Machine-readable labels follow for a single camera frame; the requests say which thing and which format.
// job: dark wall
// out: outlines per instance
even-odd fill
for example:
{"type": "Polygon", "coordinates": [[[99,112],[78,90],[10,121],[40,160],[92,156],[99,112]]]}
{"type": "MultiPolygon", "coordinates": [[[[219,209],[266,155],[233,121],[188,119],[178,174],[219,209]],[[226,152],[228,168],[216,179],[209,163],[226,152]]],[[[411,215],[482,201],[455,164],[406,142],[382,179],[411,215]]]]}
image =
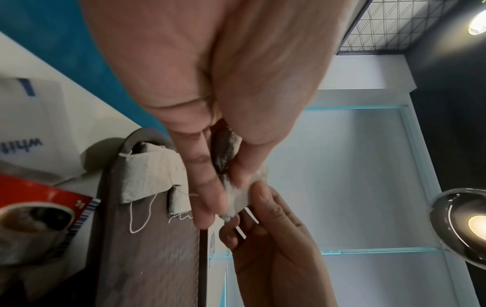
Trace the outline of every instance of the dark wall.
{"type": "MultiPolygon", "coordinates": [[[[461,1],[406,53],[417,90],[411,93],[443,190],[486,189],[486,33],[469,23],[486,4],[461,1]]],[[[486,271],[468,265],[481,306],[486,271]]]]}

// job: metal lamp shade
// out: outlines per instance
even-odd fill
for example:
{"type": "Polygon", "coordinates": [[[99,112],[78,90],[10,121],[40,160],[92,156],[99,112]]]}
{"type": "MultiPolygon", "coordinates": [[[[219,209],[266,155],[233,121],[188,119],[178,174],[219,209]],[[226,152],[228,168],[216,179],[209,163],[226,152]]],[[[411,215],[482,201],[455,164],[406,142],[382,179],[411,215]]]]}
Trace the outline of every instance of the metal lamp shade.
{"type": "Polygon", "coordinates": [[[442,243],[467,262],[486,270],[486,240],[468,224],[474,216],[486,216],[486,191],[454,189],[435,198],[430,222],[442,243]]]}

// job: blue wall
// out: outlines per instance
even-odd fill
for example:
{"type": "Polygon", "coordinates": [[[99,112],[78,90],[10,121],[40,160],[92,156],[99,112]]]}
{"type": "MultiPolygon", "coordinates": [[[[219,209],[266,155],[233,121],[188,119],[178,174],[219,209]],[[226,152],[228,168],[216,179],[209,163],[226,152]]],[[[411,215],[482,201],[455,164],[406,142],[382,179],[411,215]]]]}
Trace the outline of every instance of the blue wall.
{"type": "Polygon", "coordinates": [[[140,126],[165,132],[107,66],[90,38],[77,1],[1,0],[0,31],[140,126]]]}

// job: light bulb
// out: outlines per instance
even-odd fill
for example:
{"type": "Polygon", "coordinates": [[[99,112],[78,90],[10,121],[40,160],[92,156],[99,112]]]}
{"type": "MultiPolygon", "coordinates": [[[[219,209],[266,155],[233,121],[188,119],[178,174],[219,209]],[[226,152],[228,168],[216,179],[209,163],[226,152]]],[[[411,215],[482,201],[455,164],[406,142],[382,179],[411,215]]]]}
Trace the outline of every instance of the light bulb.
{"type": "Polygon", "coordinates": [[[486,216],[475,215],[467,221],[469,229],[483,240],[486,240],[486,216]]]}
{"type": "Polygon", "coordinates": [[[486,32],[486,10],[479,13],[469,25],[469,34],[478,35],[486,32]]]}

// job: hand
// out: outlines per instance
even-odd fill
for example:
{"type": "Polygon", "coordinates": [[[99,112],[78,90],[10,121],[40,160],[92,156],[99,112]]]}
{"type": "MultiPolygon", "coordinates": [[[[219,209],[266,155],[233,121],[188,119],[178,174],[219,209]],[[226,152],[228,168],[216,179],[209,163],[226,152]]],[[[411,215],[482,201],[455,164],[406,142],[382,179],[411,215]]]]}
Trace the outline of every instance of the hand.
{"type": "Polygon", "coordinates": [[[82,0],[107,63],[181,154],[197,227],[227,210],[209,127],[222,116],[242,137],[229,172],[245,186],[314,95],[353,2],[82,0]]]}
{"type": "Polygon", "coordinates": [[[231,249],[245,306],[337,306],[320,251],[280,195],[263,182],[252,187],[250,210],[219,232],[231,249]],[[247,236],[243,240],[236,226],[247,236]]]}

